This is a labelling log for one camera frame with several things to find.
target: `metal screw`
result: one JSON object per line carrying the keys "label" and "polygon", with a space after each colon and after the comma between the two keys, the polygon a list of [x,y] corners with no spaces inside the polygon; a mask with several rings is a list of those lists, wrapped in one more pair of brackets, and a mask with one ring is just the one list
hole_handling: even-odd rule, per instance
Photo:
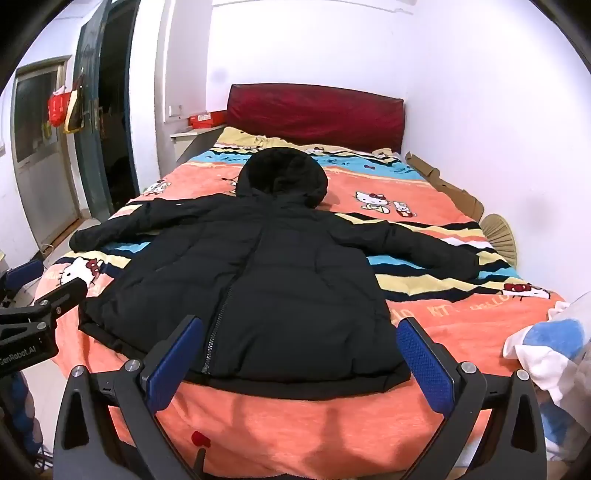
{"label": "metal screw", "polygon": [[530,375],[525,370],[519,369],[517,371],[517,378],[519,378],[520,380],[523,380],[525,382],[526,380],[530,379]]}
{"label": "metal screw", "polygon": [[125,369],[128,372],[135,372],[139,368],[139,360],[127,360],[125,362]]}
{"label": "metal screw", "polygon": [[84,373],[84,365],[76,365],[70,372],[73,377],[79,377]]}
{"label": "metal screw", "polygon": [[476,373],[476,365],[472,362],[463,362],[462,363],[462,370],[464,370],[467,374],[475,374]]}

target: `tiled floor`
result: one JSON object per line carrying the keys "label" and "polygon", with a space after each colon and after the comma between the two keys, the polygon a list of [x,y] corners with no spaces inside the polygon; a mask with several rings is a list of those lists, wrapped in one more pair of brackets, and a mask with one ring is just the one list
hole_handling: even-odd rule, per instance
{"label": "tiled floor", "polygon": [[[84,221],[78,230],[97,225],[98,220],[90,219]],[[70,251],[67,237],[55,250],[46,258],[44,264],[47,267]],[[39,280],[35,280],[21,289],[15,298],[16,306],[22,307],[31,304],[35,297],[35,291]],[[57,415],[60,411],[61,397],[66,387],[66,379],[61,374],[60,369],[51,360],[46,360],[40,364],[34,365],[23,370],[27,379],[29,390],[33,395],[35,404],[35,418],[41,424],[43,433],[43,443],[46,448],[53,451],[53,437],[56,433]]]}

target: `striped blanket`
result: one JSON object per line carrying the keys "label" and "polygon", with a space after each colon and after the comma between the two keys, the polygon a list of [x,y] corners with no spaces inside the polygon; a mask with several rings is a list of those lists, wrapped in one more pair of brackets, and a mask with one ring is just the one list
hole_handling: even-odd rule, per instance
{"label": "striped blanket", "polygon": [[[502,358],[505,339],[545,319],[560,297],[532,286],[494,251],[479,225],[459,212],[390,150],[363,153],[329,145],[291,145],[226,128],[218,143],[146,189],[115,215],[127,215],[155,197],[182,199],[234,194],[244,162],[262,148],[291,146],[310,153],[325,169],[329,191],[320,208],[353,223],[396,222],[477,253],[480,273],[472,281],[437,279],[417,265],[386,255],[368,257],[387,300],[392,322],[414,316],[458,360],[491,374],[510,374],[517,363]],[[44,275],[37,296],[73,277],[99,295],[157,232],[132,244],[68,253]],[[77,329],[77,311],[59,320],[59,355],[66,374],[77,364],[91,371],[117,369],[125,358]],[[474,437],[486,422],[482,413]],[[113,412],[128,439],[121,415]],[[425,447],[441,417],[411,380],[385,394],[322,402],[274,400],[182,384],[158,416],[181,454],[192,463],[199,431],[211,440],[206,471],[219,476],[348,478],[403,470]]]}

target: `light switch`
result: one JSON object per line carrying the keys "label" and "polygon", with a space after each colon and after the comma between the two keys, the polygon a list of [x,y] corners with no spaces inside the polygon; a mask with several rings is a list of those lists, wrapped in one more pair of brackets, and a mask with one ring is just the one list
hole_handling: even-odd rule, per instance
{"label": "light switch", "polygon": [[183,111],[182,105],[169,105],[168,106],[168,116],[181,116],[182,111]]}

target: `black puffer jacket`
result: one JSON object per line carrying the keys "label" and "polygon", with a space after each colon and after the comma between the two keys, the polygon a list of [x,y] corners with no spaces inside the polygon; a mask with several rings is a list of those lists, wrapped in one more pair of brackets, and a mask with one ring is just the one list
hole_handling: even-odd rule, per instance
{"label": "black puffer jacket", "polygon": [[314,210],[327,189],[307,154],[270,148],[242,169],[236,197],[155,199],[77,232],[75,251],[163,231],[82,307],[80,329],[142,357],[187,314],[207,336],[189,379],[264,397],[382,392],[409,378],[365,254],[470,278],[475,255],[388,222]]}

